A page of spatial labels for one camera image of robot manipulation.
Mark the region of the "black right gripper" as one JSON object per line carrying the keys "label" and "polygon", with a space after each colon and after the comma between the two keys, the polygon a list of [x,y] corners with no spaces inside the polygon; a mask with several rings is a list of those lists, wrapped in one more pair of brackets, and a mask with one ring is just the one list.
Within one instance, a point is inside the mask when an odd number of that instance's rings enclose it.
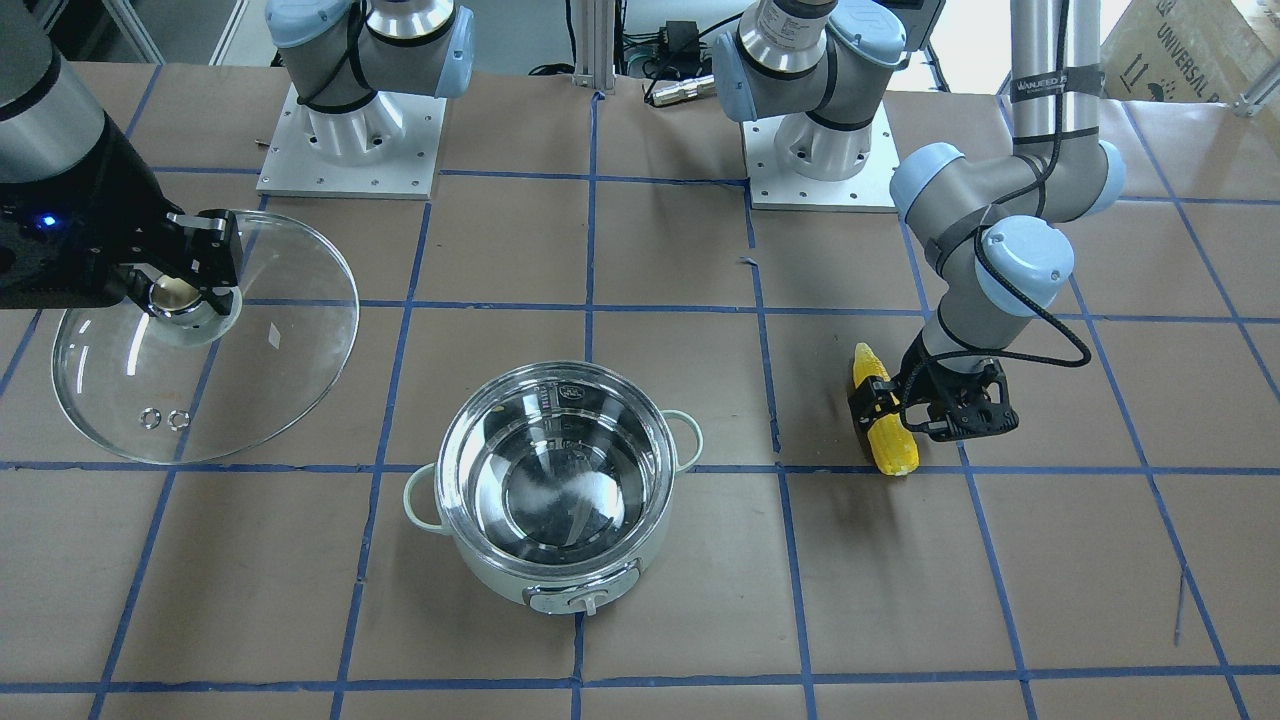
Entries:
{"label": "black right gripper", "polygon": [[[5,309],[108,307],[125,293],[148,316],[177,314],[177,278],[215,313],[230,313],[243,247],[237,215],[174,213],[151,169],[108,118],[95,146],[47,179],[3,183],[1,305]],[[134,245],[168,229],[165,274],[131,260]]]}

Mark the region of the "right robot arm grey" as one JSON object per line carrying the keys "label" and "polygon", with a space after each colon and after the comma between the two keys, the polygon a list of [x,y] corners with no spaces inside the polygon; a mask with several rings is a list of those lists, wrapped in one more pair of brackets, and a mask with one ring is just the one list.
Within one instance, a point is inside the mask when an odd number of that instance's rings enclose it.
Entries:
{"label": "right robot arm grey", "polygon": [[[474,67],[474,13],[457,1],[270,1],[268,32],[319,149],[352,158],[335,122],[396,128],[388,94],[458,97]],[[150,316],[236,310],[237,217],[188,214],[86,87],[35,15],[3,4],[3,306],[110,307]]]}

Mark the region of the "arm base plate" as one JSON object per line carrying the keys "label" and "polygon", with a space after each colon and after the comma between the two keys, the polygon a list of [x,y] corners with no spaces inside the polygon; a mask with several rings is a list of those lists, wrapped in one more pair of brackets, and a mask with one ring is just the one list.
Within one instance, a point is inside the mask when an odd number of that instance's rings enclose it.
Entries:
{"label": "arm base plate", "polygon": [[870,123],[833,129],[810,117],[818,97],[787,97],[745,120],[751,205],[765,210],[895,213],[899,155],[884,104]]}
{"label": "arm base plate", "polygon": [[428,201],[447,101],[380,92],[344,114],[285,96],[256,190],[273,197]]}

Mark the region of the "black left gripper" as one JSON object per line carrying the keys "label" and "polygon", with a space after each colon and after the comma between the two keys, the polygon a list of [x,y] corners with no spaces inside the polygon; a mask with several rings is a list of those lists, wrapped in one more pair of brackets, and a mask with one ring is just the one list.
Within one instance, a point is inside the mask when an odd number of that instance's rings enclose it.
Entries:
{"label": "black left gripper", "polygon": [[908,430],[937,442],[1001,436],[1018,428],[1019,415],[1010,404],[1000,361],[984,359],[978,372],[963,373],[928,363],[929,355],[919,334],[905,351],[895,380],[869,375],[852,389],[847,406],[860,433],[868,433],[879,419],[899,415]]}

